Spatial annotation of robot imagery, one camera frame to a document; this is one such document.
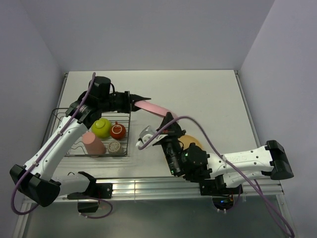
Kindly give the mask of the orange mug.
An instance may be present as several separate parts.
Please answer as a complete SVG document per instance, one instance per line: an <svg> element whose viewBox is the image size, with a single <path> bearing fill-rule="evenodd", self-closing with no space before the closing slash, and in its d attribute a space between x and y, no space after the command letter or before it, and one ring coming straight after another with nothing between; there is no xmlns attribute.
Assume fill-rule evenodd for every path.
<svg viewBox="0 0 317 238"><path fill-rule="evenodd" d="M110 136L115 140L122 140L126 135L126 127L117 121L110 128Z"/></svg>

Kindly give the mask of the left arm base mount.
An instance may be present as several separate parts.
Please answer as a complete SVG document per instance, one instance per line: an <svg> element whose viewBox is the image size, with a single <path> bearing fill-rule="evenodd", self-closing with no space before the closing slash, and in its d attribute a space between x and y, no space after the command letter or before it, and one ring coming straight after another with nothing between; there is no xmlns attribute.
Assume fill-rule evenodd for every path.
<svg viewBox="0 0 317 238"><path fill-rule="evenodd" d="M94 200L92 205L88 205L88 202L78 202L77 210L79 215L86 219L102 219L108 217L113 211L113 205L106 199L110 199L112 196L112 183L97 183L97 179L86 172L78 172L74 174L79 176L80 179L84 179L83 191L73 191L67 194L68 200L81 200L91 199ZM101 216L91 216L89 213L95 213L100 205L108 205L109 211Z"/></svg>

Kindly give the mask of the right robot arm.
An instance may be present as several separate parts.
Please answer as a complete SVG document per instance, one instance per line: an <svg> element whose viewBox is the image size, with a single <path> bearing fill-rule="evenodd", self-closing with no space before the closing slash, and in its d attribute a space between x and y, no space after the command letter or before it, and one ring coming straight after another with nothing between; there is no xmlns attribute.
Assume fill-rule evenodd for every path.
<svg viewBox="0 0 317 238"><path fill-rule="evenodd" d="M159 127L163 138L156 142L163 149L169 170L175 177L211 187L217 194L237 193L246 179L270 177L285 180L294 177L284 147L276 140L269 140L256 149L223 154L208 153L197 143L188 147L180 141L186 131L167 113Z"/></svg>

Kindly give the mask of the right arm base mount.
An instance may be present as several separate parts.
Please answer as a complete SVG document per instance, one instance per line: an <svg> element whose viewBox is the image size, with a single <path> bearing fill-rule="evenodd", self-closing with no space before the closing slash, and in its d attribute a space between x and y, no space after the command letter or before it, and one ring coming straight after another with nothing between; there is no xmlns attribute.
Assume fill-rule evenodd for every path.
<svg viewBox="0 0 317 238"><path fill-rule="evenodd" d="M212 204L218 213L227 214L240 201L243 194L242 185L234 188L216 187L215 180L205 180L199 183L200 195L212 197Z"/></svg>

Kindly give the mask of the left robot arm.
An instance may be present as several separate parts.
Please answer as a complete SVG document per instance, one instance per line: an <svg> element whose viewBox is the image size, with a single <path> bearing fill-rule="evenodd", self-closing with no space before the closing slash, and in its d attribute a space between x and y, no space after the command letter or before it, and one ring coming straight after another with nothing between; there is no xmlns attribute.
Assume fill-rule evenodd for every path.
<svg viewBox="0 0 317 238"><path fill-rule="evenodd" d="M14 199L19 191L38 205L47 207L59 196L80 193L85 198L96 194L96 179L86 172L53 178L53 174L70 147L99 120L102 113L131 113L139 110L135 103L145 97L116 92L111 80L92 76L87 91L71 103L60 126L44 146L23 166L14 165L10 176L15 183L11 195L11 208L15 213Z"/></svg>

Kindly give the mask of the small speckled grey cup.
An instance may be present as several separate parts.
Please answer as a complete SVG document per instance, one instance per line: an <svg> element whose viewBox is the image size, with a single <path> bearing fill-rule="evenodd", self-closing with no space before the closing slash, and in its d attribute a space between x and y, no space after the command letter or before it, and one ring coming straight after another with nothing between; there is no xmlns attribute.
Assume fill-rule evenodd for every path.
<svg viewBox="0 0 317 238"><path fill-rule="evenodd" d="M121 154L123 153L123 147L119 141L112 141L108 144L107 150L109 154Z"/></svg>

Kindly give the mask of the pink plate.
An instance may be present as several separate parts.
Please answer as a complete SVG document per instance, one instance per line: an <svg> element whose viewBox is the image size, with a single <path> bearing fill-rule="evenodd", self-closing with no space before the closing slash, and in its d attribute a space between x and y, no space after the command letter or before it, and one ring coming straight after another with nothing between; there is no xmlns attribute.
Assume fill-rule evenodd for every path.
<svg viewBox="0 0 317 238"><path fill-rule="evenodd" d="M164 107L158 106L156 104L150 103L148 101L138 101L134 104L134 106L142 110L145 110L153 115L159 116L161 118L165 117L167 113L171 113L173 118L177 117L177 115L173 113L172 111Z"/></svg>

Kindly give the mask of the green bowl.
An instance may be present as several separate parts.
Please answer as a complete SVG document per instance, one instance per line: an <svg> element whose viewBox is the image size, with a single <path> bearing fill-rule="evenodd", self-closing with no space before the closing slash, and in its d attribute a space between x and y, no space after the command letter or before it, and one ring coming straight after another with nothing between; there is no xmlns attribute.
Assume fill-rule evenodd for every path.
<svg viewBox="0 0 317 238"><path fill-rule="evenodd" d="M112 123L106 118L100 118L96 120L92 127L91 131L100 139L106 139L110 137L110 129L112 127Z"/></svg>

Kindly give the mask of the pink cup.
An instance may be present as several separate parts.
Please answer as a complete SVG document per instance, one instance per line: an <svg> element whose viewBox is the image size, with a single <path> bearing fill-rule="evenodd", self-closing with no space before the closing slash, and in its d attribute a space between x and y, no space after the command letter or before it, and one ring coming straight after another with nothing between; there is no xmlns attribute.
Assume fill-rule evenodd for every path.
<svg viewBox="0 0 317 238"><path fill-rule="evenodd" d="M102 141L92 132L86 132L82 136L82 142L90 155L103 155L106 153L106 147Z"/></svg>

